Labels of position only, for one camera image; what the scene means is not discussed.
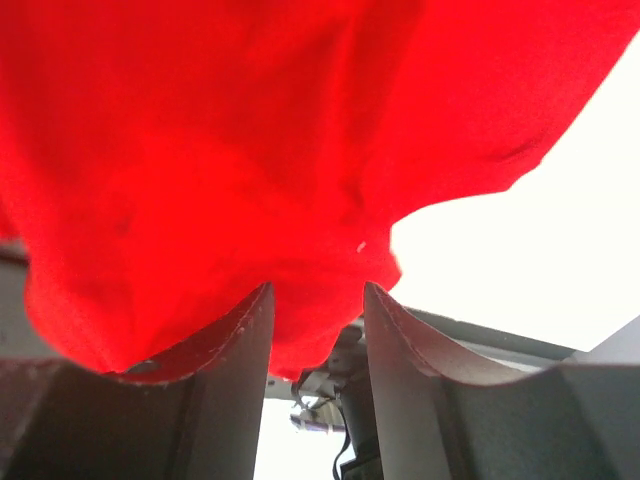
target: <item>black cable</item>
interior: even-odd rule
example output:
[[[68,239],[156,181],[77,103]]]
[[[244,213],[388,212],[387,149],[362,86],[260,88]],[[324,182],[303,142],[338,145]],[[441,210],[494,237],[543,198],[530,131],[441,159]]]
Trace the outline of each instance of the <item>black cable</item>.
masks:
[[[342,415],[342,421],[344,422],[344,443],[342,444],[342,448],[340,449],[340,452],[338,452],[338,455],[336,455],[335,460],[333,461],[333,479],[334,480],[340,480],[340,475],[338,474],[338,460],[340,460],[340,457],[342,456],[342,454],[344,452],[347,451],[347,448],[349,448],[349,445],[351,445],[351,437],[349,436],[349,429],[347,428],[347,420],[344,418],[344,413],[342,412],[342,408],[338,408],[338,410],[340,411],[340,415]]]

